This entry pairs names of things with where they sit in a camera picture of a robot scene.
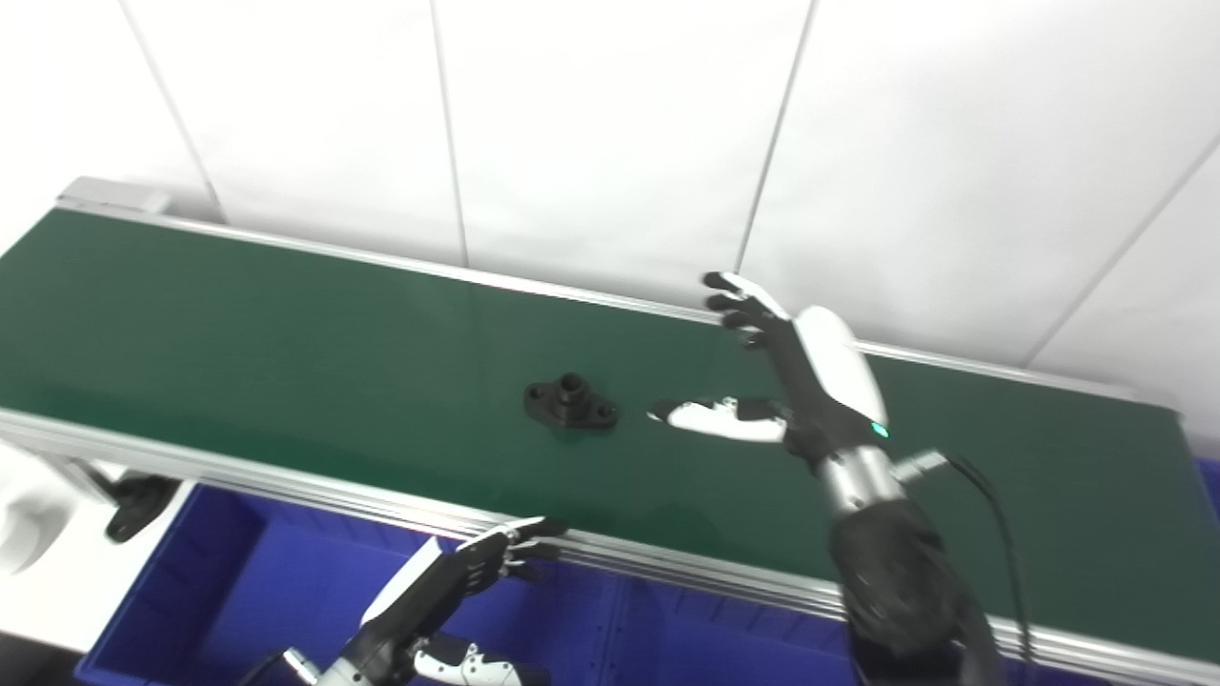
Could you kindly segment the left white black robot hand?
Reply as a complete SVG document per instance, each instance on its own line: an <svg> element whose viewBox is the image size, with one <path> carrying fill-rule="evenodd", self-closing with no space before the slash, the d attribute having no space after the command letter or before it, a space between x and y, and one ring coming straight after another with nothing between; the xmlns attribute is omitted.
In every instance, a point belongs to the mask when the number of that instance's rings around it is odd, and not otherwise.
<svg viewBox="0 0 1220 686"><path fill-rule="evenodd" d="M558 560L548 538L569 530L558 518L518 518L475 535L454 551L428 538L379 591L353 638L318 685L549 685L548 670L492 655L443 625L472 594L505 577L536 581L532 559Z"/></svg>

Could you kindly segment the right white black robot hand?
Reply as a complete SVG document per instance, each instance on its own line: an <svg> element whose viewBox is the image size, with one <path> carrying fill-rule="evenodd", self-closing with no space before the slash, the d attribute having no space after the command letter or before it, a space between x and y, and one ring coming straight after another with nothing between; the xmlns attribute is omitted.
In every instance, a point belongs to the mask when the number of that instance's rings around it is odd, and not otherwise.
<svg viewBox="0 0 1220 686"><path fill-rule="evenodd" d="M664 399L648 417L688 433L783 444L811 466L844 450L884 447L884 399L843 319L827 308L793 315L737 273L710 271L702 282L714 291L705 308L721 314L723 328L742 332L749 352L766 354L782 399Z"/></svg>

